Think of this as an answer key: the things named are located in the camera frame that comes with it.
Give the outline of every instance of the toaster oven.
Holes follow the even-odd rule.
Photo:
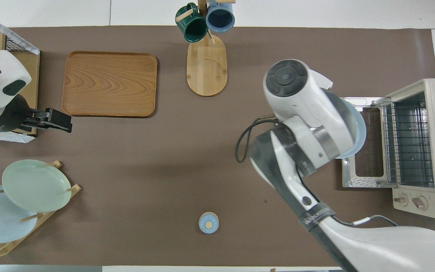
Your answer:
[[[435,218],[435,79],[344,99],[364,117],[367,138],[342,159],[343,186],[391,187],[394,208]]]

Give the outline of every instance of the small blue round lid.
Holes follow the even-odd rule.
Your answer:
[[[218,230],[218,227],[219,218],[213,212],[205,212],[199,218],[199,229],[201,229],[205,234],[214,233]]]

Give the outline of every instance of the oven knob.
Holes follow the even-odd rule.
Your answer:
[[[400,202],[400,204],[405,207],[409,204],[409,199],[404,193],[401,193],[398,198],[394,198],[394,202]]]
[[[412,203],[414,203],[419,210],[427,210],[427,199],[424,196],[413,198]]]

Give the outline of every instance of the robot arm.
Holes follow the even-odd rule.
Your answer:
[[[280,123],[256,137],[252,165],[345,271],[435,271],[435,231],[345,226],[303,184],[301,177],[363,144],[357,137],[363,120],[327,90],[331,86],[330,80],[299,60],[271,67],[264,93]]]
[[[71,117],[47,108],[45,111],[29,108],[19,92],[31,82],[31,76],[23,64],[10,52],[0,51],[0,131],[16,128],[31,131],[56,128],[71,132]]]

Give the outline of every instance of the wooden mug stand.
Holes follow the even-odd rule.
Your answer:
[[[207,15],[207,2],[199,0],[199,14]],[[216,0],[217,3],[235,3],[236,0]],[[176,22],[189,14],[182,14]],[[189,87],[201,96],[213,96],[220,93],[228,82],[228,61],[226,47],[220,38],[209,31],[202,40],[191,43],[188,48],[187,82]]]
[[[48,162],[48,163],[46,163],[46,165],[52,165],[52,166],[54,166],[56,168],[60,168],[62,166],[62,163],[59,162],[59,161],[55,161],[55,162],[52,162],[52,163]],[[66,191],[67,192],[71,192],[71,197],[70,197],[70,199],[71,199],[81,189],[82,188],[78,184],[75,184],[71,188],[68,188]],[[26,239],[26,237],[28,237],[30,234],[32,234],[33,231],[35,231],[38,227],[40,227],[41,224],[43,224],[54,213],[55,213],[55,210],[53,212],[39,212],[36,215],[33,215],[33,216],[30,216],[30,217],[21,219],[21,222],[24,222],[26,220],[30,220],[30,219],[33,219],[33,218],[36,218],[36,217],[38,218],[37,221],[36,221],[36,225],[33,228],[33,230],[29,234],[24,236],[23,238],[15,240],[15,241],[8,242],[8,243],[0,243],[0,257],[10,253],[15,247],[17,247],[22,241],[24,241],[24,239]]]

